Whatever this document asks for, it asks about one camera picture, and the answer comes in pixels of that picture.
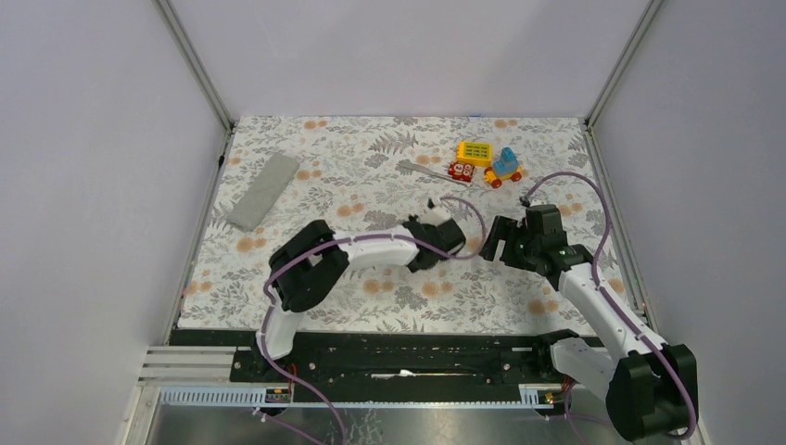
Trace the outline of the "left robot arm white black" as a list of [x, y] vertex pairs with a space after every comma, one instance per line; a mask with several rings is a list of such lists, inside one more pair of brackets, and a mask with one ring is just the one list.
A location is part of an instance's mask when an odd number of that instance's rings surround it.
[[411, 273], [459, 257], [466, 236], [450, 212], [433, 206], [423, 216], [384, 230], [347, 233], [326, 221], [307, 224], [269, 259], [263, 292], [271, 302], [257, 332], [252, 369], [267, 381], [282, 377], [305, 312], [320, 305], [348, 271], [400, 266]]

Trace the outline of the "grey cloth napkin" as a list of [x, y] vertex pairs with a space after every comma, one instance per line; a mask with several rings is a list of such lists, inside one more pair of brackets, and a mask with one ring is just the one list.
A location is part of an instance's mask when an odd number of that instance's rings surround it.
[[283, 194], [298, 169], [297, 159], [281, 153], [272, 154], [247, 192], [234, 205], [226, 221], [245, 232], [255, 230]]

